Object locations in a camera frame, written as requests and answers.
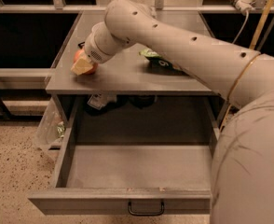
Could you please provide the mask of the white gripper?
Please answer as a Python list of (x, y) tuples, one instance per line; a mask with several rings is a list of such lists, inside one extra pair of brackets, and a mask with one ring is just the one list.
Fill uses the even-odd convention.
[(123, 50), (127, 43), (114, 37), (104, 22), (95, 24), (87, 37), (84, 51), (87, 54), (80, 54), (76, 57), (71, 71), (76, 75), (90, 74), (93, 71), (94, 63), (105, 63)]

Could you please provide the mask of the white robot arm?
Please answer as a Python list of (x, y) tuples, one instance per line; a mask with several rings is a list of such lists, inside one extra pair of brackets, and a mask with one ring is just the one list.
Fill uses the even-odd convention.
[(85, 74), (136, 43), (239, 111), (212, 160), (211, 224), (274, 224), (274, 57), (158, 21), (151, 7), (114, 0), (74, 57)]

